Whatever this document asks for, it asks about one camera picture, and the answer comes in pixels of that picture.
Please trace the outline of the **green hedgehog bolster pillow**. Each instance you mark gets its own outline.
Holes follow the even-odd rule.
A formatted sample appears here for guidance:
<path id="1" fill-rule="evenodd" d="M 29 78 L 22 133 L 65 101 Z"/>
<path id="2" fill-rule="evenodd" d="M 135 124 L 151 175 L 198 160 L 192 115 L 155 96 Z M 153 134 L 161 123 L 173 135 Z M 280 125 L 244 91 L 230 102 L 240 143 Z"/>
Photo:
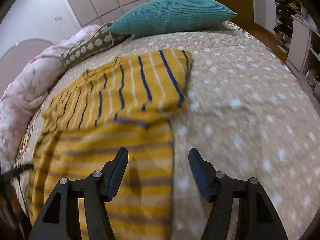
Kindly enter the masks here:
<path id="1" fill-rule="evenodd" d="M 78 64 L 102 51 L 111 49 L 130 38 L 130 35 L 115 34 L 109 31 L 113 22 L 104 23 L 88 41 L 79 41 L 61 54 L 66 66 Z"/>

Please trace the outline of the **pink floral duvet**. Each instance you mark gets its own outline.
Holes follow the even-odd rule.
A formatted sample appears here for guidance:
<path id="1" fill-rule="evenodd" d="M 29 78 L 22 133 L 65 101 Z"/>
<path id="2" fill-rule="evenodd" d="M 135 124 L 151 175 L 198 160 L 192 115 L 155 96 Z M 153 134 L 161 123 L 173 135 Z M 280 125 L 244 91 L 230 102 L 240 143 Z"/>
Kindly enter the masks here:
<path id="1" fill-rule="evenodd" d="M 61 55 L 77 42 L 88 41 L 99 29 L 93 24 L 62 40 L 25 65 L 22 72 L 8 85 L 1 97 L 1 171 L 14 164 L 20 140 L 31 118 L 48 95 L 48 90 L 67 70 Z"/>

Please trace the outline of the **beige dotted quilted bedspread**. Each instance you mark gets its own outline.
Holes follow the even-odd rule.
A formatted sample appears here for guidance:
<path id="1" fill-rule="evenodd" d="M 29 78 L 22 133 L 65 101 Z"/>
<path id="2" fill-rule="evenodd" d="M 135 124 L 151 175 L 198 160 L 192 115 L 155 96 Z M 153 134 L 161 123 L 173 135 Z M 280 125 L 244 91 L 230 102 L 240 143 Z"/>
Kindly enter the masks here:
<path id="1" fill-rule="evenodd" d="M 187 109 L 164 126 L 173 156 L 150 144 L 130 157 L 107 212 L 117 239 L 200 239 L 210 205 L 188 164 L 195 147 L 231 178 L 256 177 L 289 239 L 306 238 L 319 210 L 319 114 L 290 70 L 261 42 L 227 22 L 210 31 L 131 37 L 72 67 L 52 99 L 83 71 L 116 56 L 185 49 L 193 64 Z"/>

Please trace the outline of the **pink rounded headboard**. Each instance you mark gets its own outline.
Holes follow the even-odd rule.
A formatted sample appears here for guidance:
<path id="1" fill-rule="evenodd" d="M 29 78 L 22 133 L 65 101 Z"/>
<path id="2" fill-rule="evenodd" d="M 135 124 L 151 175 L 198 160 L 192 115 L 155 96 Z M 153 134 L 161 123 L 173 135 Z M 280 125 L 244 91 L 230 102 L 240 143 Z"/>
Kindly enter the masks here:
<path id="1" fill-rule="evenodd" d="M 25 65 L 35 56 L 52 46 L 53 42 L 42 38 L 30 38 L 16 43 L 0 61 L 0 94 L 20 74 Z"/>

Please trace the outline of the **yellow striped knit sweater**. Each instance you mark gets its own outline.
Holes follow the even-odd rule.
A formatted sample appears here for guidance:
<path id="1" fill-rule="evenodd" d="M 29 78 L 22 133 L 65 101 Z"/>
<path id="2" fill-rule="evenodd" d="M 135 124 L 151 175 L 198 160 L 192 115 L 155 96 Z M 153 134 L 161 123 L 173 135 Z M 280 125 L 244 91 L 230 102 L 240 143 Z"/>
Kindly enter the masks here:
<path id="1" fill-rule="evenodd" d="M 37 219 L 60 178 L 86 178 L 126 148 L 119 191 L 106 204 L 116 239 L 167 239 L 173 135 L 169 118 L 186 108 L 189 51 L 117 56 L 53 97 L 33 153 L 29 213 Z"/>

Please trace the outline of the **white cluttered shelf unit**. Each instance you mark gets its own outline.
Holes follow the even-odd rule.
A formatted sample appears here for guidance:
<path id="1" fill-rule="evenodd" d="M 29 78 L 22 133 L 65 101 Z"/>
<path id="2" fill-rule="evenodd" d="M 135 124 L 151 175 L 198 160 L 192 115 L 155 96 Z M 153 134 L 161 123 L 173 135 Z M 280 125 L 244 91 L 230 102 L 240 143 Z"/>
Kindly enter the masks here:
<path id="1" fill-rule="evenodd" d="M 300 0 L 274 1 L 274 38 L 287 54 L 286 64 L 319 98 L 319 29 Z"/>

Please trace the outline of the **white wall switch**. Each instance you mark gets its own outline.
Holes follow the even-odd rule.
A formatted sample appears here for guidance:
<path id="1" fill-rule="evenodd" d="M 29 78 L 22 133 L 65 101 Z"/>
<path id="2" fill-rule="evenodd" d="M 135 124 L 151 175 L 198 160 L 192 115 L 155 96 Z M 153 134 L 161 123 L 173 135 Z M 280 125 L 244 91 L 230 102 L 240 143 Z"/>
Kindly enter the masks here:
<path id="1" fill-rule="evenodd" d="M 58 21 L 60 21 L 60 20 L 62 20 L 62 17 L 61 17 L 61 16 L 56 16 L 56 17 L 55 17 L 55 21 L 56 21 L 56 22 L 58 22 Z"/>

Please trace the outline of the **teal corduroy cushion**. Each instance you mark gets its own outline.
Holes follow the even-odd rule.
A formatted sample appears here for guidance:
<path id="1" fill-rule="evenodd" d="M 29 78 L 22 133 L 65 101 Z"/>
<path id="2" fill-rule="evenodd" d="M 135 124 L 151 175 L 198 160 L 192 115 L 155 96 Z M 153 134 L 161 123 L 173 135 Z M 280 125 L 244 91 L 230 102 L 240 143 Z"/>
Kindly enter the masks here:
<path id="1" fill-rule="evenodd" d="M 157 35 L 210 28 L 237 15 L 215 0 L 152 0 L 116 20 L 111 33 Z"/>

